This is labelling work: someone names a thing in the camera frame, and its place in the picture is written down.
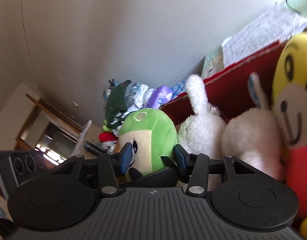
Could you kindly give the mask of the white rabbit plush toy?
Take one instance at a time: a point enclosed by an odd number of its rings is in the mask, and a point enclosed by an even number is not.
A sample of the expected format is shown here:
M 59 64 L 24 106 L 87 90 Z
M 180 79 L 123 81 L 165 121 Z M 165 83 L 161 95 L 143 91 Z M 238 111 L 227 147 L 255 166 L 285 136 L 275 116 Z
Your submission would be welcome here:
M 210 159 L 222 159 L 221 137 L 226 123 L 209 103 L 201 77 L 196 74 L 188 77 L 185 91 L 194 114 L 179 127 L 177 142 L 188 153 L 202 153 Z

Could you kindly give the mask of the green plush toy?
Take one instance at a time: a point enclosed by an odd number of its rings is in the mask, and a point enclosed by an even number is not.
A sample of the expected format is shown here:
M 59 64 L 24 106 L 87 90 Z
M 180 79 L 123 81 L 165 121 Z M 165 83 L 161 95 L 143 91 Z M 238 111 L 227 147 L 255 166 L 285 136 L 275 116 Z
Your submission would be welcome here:
M 177 131 L 172 120 L 161 110 L 144 108 L 129 114 L 119 131 L 119 146 L 130 143 L 132 160 L 126 172 L 126 180 L 135 180 L 138 175 L 148 175 L 165 168 L 161 156 L 173 158 L 177 144 Z

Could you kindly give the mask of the white bear plush toy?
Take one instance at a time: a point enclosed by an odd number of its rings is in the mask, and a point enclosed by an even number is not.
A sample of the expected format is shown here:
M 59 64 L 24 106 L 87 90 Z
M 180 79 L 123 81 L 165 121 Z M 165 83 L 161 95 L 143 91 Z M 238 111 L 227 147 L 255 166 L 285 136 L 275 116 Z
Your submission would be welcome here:
M 221 139 L 222 153 L 282 180 L 282 141 L 258 74 L 250 74 L 248 90 L 256 106 L 228 122 Z

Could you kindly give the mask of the yellow tiger plush toy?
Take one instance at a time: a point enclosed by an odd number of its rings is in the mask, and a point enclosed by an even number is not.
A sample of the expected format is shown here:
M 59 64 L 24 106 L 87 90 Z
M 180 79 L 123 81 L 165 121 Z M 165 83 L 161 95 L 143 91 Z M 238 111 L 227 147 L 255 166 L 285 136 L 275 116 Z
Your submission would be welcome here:
M 307 32 L 293 36 L 281 52 L 272 109 L 289 151 L 285 183 L 298 197 L 299 232 L 307 239 Z

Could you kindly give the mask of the red cardboard box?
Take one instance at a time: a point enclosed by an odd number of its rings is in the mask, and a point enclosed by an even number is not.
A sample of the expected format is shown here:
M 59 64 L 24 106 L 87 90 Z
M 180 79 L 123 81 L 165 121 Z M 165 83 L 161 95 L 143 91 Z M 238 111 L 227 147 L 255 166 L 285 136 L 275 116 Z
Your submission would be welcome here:
M 204 79 L 208 101 L 220 111 L 224 121 L 228 122 L 255 107 L 248 90 L 248 78 L 252 73 L 258 74 L 269 107 L 272 107 L 273 78 L 285 45 L 286 42 L 274 42 L 212 77 Z

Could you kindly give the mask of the stack of printed papers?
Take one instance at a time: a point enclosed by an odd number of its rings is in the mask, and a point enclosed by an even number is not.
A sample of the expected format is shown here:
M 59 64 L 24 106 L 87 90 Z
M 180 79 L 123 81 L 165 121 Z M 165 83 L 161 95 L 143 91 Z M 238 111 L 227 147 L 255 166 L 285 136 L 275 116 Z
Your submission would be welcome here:
M 276 4 L 223 41 L 223 65 L 226 68 L 274 42 L 286 41 L 306 26 L 306 17 Z

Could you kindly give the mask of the cartoon print bed sheet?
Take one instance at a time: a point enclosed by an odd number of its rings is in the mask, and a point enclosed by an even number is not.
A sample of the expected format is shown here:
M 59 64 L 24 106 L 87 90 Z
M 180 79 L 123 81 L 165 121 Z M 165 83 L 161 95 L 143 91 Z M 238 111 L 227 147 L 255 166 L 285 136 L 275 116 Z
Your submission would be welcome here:
M 274 42 L 286 41 L 306 27 L 307 0 L 277 3 L 207 54 L 201 77 L 211 77 Z

